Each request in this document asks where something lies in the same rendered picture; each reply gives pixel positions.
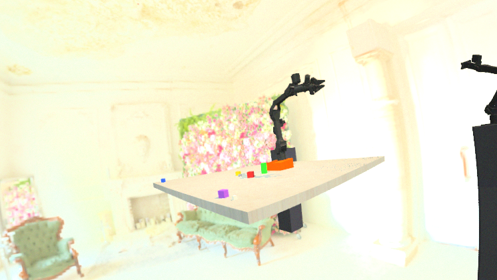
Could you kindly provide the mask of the purple cube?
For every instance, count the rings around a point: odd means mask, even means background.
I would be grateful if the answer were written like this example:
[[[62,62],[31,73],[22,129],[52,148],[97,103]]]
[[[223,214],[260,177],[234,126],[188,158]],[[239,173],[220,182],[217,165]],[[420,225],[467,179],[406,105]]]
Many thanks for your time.
[[[218,196],[219,196],[219,198],[227,198],[227,197],[229,197],[229,189],[218,190]]]

